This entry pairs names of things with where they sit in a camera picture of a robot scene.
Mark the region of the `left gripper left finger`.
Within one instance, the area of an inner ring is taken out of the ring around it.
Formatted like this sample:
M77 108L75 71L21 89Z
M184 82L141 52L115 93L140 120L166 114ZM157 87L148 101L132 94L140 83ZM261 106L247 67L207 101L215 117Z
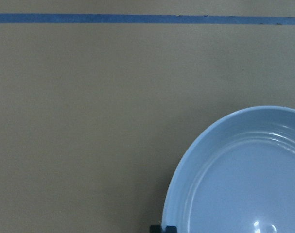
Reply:
M160 225L151 225L149 227L149 233L161 233L161 226Z

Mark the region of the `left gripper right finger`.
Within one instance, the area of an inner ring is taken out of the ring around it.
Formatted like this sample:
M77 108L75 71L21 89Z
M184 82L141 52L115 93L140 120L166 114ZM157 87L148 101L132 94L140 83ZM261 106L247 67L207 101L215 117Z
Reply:
M165 233L177 233L176 226L166 226Z

